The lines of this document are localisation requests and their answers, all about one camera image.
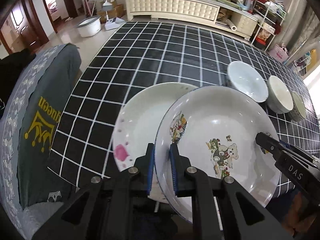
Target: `clothes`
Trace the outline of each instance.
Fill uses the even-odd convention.
[[[72,185],[47,168],[60,116],[73,89],[81,59],[66,45],[54,58],[29,98],[19,135],[17,178],[22,208],[68,199]]]
[[[0,118],[21,72],[35,57],[36,54],[24,49],[0,60]]]

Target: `large white bowl with bear design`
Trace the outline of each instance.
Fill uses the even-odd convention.
[[[276,190],[280,171],[272,155],[256,144],[259,132],[278,140],[265,111],[235,89],[208,86],[179,98],[162,119],[155,143],[157,179],[176,212],[192,222],[191,198],[174,195],[168,160],[172,142],[192,166],[214,178],[234,177],[265,207]]]

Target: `white metal rack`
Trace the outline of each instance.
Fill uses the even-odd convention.
[[[258,11],[258,10],[255,8],[256,5],[257,5],[257,3],[259,3],[260,5],[266,7],[266,13],[265,13],[265,14],[262,14],[260,11]],[[278,12],[276,12],[277,16],[282,19],[281,22],[280,22],[280,26],[281,26],[287,13],[286,13],[284,10],[282,10],[281,8],[279,8],[279,10],[281,10],[281,11],[283,12],[283,16],[282,16],[281,14],[279,14]],[[255,41],[256,37],[258,36],[258,33],[259,33],[259,31],[260,31],[261,29],[264,29],[264,30],[266,30],[267,32],[271,33],[270,31],[268,31],[267,29],[265,29],[265,28],[262,27],[262,26],[263,26],[263,23],[265,23],[266,19],[267,19],[269,22],[271,22],[271,23],[273,23],[273,24],[276,24],[275,22],[271,21],[271,20],[267,17],[267,16],[268,16],[268,12],[270,11],[270,6],[266,6],[266,5],[264,5],[264,3],[262,3],[262,2],[260,2],[260,1],[258,1],[258,0],[255,0],[255,1],[254,1],[254,5],[253,5],[253,11],[256,12],[256,13],[258,13],[260,16],[262,16],[262,17],[263,17],[263,20],[262,20],[262,22],[258,22],[259,28],[258,28],[258,30],[257,30],[257,32],[256,32],[256,34],[255,34],[255,36],[254,36],[254,38],[253,38],[253,40],[252,40],[252,42],[251,42],[251,45],[254,43],[254,41]],[[271,33],[271,35],[272,35],[273,37],[272,37],[272,39],[270,40],[270,42],[268,43],[267,47],[265,48],[265,50],[264,50],[265,52],[267,51],[267,49],[269,48],[270,44],[272,43],[273,39],[274,39],[275,36],[276,36],[276,35],[273,34],[273,33]]]

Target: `pink bag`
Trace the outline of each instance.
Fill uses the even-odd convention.
[[[280,63],[283,63],[288,58],[288,51],[286,47],[280,47],[276,44],[273,49],[269,51],[269,55]]]

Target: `dark green cloth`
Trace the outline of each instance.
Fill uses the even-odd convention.
[[[22,208],[64,201],[72,185],[47,168],[55,130],[68,101],[81,59],[66,45],[54,58],[29,98],[19,135],[17,178]]]

